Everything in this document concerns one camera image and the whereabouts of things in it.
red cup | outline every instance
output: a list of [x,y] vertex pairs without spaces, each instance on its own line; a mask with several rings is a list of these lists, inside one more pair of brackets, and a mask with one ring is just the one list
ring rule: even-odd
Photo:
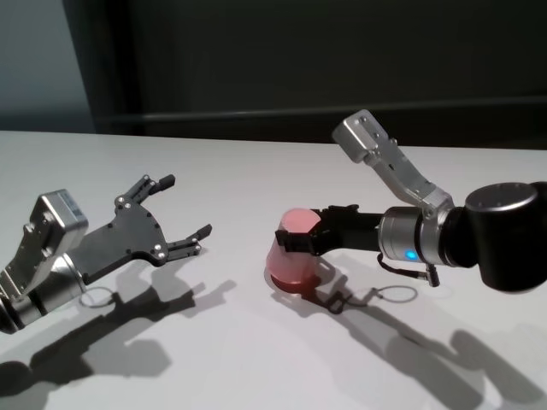
[[[321,218],[310,209],[291,209],[283,214],[279,229],[291,233],[308,233]],[[318,284],[315,275],[318,258],[301,252],[285,252],[274,240],[266,259],[273,283],[289,293],[305,294]]]

black cylinder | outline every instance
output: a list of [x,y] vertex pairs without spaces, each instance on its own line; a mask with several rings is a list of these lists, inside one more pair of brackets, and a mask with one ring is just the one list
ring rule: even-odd
[[544,204],[529,184],[488,185],[471,193],[466,211],[483,282],[506,292],[529,290],[547,279]]

blue led light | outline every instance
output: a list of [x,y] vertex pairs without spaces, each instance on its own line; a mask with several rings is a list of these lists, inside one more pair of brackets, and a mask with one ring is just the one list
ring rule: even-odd
[[418,260],[418,254],[416,254],[413,250],[405,251],[404,255],[407,257],[407,259],[409,259],[411,261],[417,261]]

dark wall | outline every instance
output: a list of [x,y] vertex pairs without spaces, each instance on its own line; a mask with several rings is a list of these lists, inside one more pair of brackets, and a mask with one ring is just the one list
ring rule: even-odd
[[100,132],[547,145],[547,2],[64,0]]
[[144,110],[547,94],[547,2],[130,3]]
[[0,130],[94,131],[61,0],[0,0]]

white tabletop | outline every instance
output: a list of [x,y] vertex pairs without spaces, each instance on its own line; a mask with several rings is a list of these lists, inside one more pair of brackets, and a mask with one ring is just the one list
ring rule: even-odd
[[[547,152],[403,150],[457,204],[483,185],[547,179]],[[508,296],[477,268],[440,267],[433,289],[383,272],[373,253],[338,250],[326,260],[355,301],[373,287],[407,288],[333,314],[265,279],[287,209],[400,204],[336,145],[0,132],[0,263],[39,193],[68,189],[94,229],[145,173],[177,177],[144,203],[166,239],[211,223],[205,251],[157,271],[136,261],[93,284],[83,302],[118,291],[126,305],[114,312],[73,301],[0,335],[0,384],[15,386],[0,388],[0,408],[547,408],[547,285]],[[386,300],[414,290],[411,302]]]

